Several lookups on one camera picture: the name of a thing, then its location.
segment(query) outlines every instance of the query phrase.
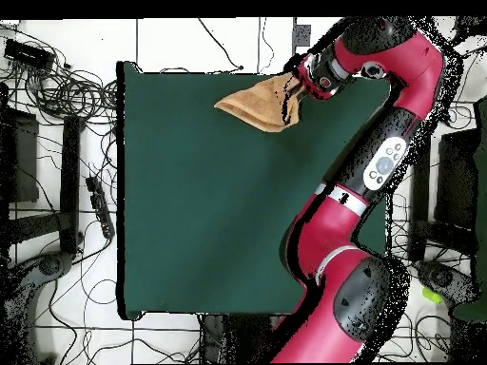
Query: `control panel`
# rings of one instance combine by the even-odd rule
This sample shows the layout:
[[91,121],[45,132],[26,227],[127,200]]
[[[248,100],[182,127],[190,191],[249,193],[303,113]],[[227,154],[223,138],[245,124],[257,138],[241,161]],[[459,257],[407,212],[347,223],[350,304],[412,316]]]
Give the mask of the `control panel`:
[[386,139],[363,171],[363,182],[370,190],[379,190],[406,153],[407,144],[401,137]]

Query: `brown cloth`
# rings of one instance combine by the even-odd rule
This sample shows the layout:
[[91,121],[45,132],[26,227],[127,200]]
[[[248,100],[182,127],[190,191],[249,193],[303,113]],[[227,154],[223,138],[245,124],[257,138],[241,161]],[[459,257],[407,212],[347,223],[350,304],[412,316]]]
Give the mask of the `brown cloth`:
[[[274,76],[224,97],[215,107],[262,131],[279,133],[300,120],[299,85],[292,73]],[[284,118],[282,106],[286,98]]]

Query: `electronic device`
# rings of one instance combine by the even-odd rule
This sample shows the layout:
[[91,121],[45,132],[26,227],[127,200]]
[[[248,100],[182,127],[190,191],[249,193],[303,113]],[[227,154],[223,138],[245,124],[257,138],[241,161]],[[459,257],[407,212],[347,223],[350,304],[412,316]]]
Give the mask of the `electronic device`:
[[112,240],[115,236],[115,227],[111,221],[111,216],[108,210],[107,199],[102,183],[98,177],[88,177],[86,179],[88,191],[92,193],[91,206],[95,210],[96,217],[102,225],[103,236],[107,240]]

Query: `green table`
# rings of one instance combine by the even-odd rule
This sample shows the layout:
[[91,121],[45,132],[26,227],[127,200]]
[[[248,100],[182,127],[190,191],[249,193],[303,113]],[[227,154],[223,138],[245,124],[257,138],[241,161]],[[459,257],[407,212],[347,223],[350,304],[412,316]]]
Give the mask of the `green table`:
[[[265,76],[124,71],[126,310],[291,312],[302,288],[282,235],[388,85],[305,99],[302,122],[263,134],[213,106]],[[359,241],[384,252],[384,203]]]

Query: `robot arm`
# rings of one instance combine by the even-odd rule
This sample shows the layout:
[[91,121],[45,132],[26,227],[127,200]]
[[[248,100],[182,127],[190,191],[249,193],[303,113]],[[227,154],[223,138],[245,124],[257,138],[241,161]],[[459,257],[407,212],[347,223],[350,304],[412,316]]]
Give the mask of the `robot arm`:
[[442,54],[405,17],[361,18],[295,69],[317,100],[336,95],[358,73],[399,91],[363,125],[283,240],[282,261],[306,292],[274,331],[287,340],[274,344],[272,362],[350,362],[377,328],[391,271],[360,250],[352,234],[434,107],[442,71]]

